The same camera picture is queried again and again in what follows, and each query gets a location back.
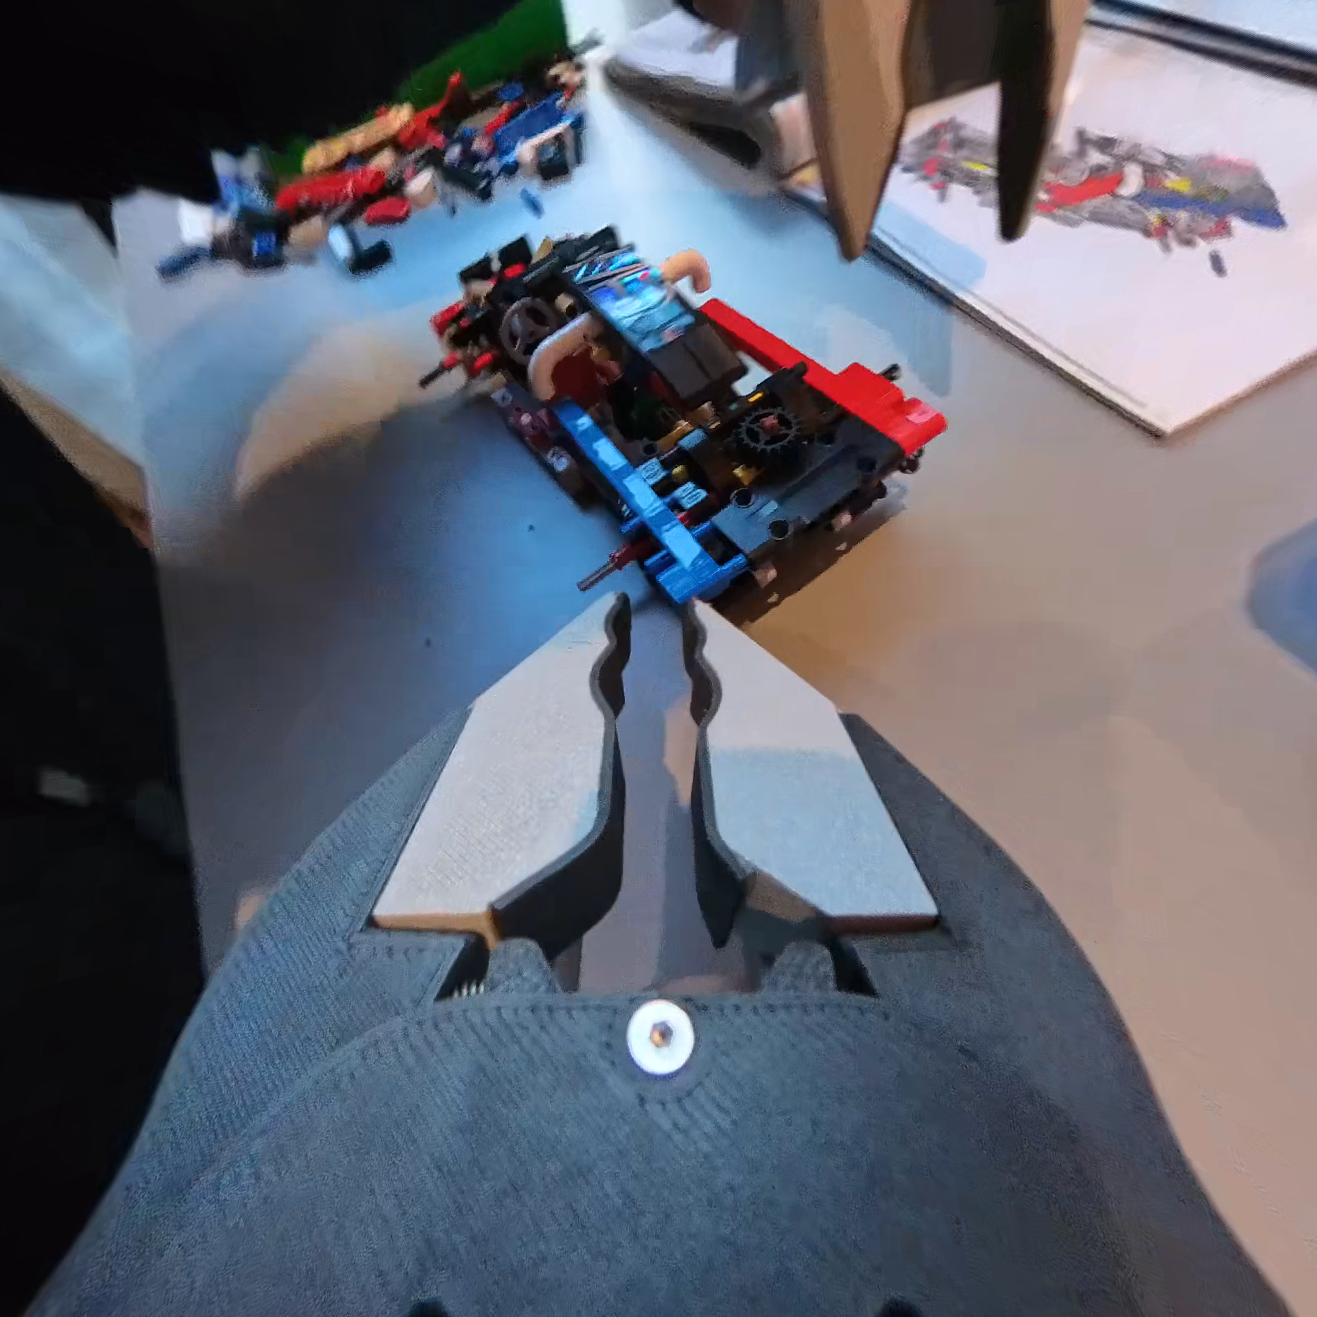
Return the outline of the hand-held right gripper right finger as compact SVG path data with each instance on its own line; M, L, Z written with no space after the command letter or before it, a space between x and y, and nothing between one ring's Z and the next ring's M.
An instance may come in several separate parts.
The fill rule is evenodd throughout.
M934 929L928 883L837 708L701 601L685 609L683 662L711 945Z

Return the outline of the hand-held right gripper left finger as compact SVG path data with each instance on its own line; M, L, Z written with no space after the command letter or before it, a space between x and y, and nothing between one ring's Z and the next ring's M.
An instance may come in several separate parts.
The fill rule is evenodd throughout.
M567 952L621 890L632 603L592 603L476 697L371 910L387 932Z

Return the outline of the person's left forearm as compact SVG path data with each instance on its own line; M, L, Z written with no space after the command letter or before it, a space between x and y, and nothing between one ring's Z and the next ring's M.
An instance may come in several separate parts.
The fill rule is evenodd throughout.
M3 2L3 194L202 194L211 150L352 126L512 7Z

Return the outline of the grey desk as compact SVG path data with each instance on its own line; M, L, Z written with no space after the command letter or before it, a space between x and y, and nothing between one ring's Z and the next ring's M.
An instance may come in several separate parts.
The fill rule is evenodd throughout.
M207 970L309 843L584 606L608 526L421 393L456 272L616 225L831 369L944 411L903 507L752 639L864 717L1044 893L1221 1217L1314 1315L1314 673L1260 634L1314 524L1314 368L1171 444L594 85L542 197L425 211L395 263L164 284L175 203L113 209Z

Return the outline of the instruction booklet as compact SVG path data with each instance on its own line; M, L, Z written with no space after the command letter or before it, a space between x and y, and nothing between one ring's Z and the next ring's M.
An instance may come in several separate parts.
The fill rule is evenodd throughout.
M1000 4L911 4L907 114L865 252L1154 435L1314 360L1314 27L1089 4L1023 236L998 236ZM755 142L828 215L798 4L674 4L603 71Z

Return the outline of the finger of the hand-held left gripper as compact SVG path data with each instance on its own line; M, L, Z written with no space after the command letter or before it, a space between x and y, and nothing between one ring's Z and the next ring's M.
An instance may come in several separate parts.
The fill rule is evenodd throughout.
M859 259L907 114L907 2L799 2L796 51L837 247Z
M1034 211L1089 4L1005 2L998 9L998 236L1016 242Z

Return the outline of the green storage bin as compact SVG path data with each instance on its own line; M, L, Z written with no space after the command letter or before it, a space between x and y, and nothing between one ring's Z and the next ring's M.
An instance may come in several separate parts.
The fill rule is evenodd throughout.
M439 4L439 18L453 34L439 38L423 59L409 57L410 67L393 93L399 104L436 103L456 73L470 88L508 81L569 45L561 2Z

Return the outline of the toy brick car model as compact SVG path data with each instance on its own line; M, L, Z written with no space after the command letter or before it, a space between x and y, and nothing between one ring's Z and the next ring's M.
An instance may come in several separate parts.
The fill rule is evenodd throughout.
M559 490L605 506L668 604L766 590L809 537L838 537L912 476L945 416L900 368L832 371L710 297L693 250L652 263L611 228L519 237L457 275L418 386L478 388Z

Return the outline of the pile of loose toy bricks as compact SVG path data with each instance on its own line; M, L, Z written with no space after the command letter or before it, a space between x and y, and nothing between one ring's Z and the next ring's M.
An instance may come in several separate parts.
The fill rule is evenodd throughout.
M177 205L178 242L156 261L156 278L172 284L214 266L272 272L320 253L348 275L379 270L392 247L367 230L486 205L503 184L566 181L583 157L583 85L578 57L536 62L478 90L456 73L434 104L390 104L313 142L294 176L276 175L257 146L211 153L216 201Z

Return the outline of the wooden side table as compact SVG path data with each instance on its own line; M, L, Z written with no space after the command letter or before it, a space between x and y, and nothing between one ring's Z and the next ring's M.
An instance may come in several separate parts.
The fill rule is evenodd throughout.
M3 393L78 473L95 498L147 554L153 554L149 491L138 462L116 451L105 438L40 391L1 372Z

